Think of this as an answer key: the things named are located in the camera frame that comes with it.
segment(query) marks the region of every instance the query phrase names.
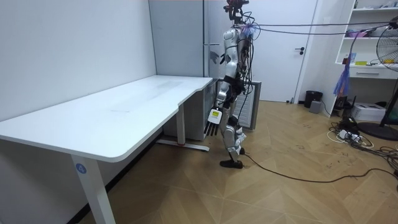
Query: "black trash can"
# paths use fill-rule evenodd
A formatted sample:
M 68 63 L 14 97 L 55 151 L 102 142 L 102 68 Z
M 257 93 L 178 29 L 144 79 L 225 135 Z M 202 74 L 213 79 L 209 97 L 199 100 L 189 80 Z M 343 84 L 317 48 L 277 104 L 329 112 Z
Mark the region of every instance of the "black trash can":
M 319 91 L 313 91 L 313 90 L 306 91 L 304 106 L 306 108 L 310 108 L 312 101 L 314 101 L 314 100 L 321 101 L 322 96 L 323 96 L 323 93 L 321 93 Z

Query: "fan stand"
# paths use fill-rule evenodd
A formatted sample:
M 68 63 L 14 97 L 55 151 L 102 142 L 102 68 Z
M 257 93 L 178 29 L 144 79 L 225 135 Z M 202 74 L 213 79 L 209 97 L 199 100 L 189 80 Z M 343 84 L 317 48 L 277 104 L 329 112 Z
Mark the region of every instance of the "fan stand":
M 370 122 L 362 122 L 358 123 L 358 129 L 363 133 L 366 133 L 370 136 L 389 140 L 389 141 L 398 141 L 398 131 L 390 126 L 386 126 L 386 123 L 389 119 L 389 115 L 391 114 L 392 109 L 398 99 L 398 90 L 394 93 L 394 97 L 391 100 L 391 103 L 388 105 L 387 111 L 381 120 L 380 124 L 370 123 Z

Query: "blue sticker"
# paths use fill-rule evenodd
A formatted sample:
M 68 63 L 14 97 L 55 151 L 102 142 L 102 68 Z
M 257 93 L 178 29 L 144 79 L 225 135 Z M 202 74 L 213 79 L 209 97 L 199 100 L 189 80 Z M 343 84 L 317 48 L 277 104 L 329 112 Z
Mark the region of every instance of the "blue sticker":
M 87 173 L 86 167 L 84 167 L 82 164 L 76 164 L 76 169 L 82 174 Z

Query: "white box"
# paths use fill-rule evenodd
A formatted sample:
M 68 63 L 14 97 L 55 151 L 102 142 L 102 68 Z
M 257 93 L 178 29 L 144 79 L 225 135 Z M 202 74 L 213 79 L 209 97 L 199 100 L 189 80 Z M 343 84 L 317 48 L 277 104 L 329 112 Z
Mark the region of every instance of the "white box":
M 351 112 L 355 120 L 358 121 L 378 121 L 380 122 L 386 113 L 386 109 L 374 103 L 355 103 Z

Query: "white door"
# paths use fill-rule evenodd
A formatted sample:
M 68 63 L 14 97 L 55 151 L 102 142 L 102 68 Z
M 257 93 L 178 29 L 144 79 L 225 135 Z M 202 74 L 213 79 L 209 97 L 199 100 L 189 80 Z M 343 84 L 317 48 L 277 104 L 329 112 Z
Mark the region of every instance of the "white door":
M 243 6 L 258 24 L 311 24 L 317 0 L 253 0 Z M 310 27 L 263 27 L 309 33 Z M 260 100 L 291 100 L 295 96 L 308 35 L 261 31 L 254 41 L 253 80 L 262 82 Z

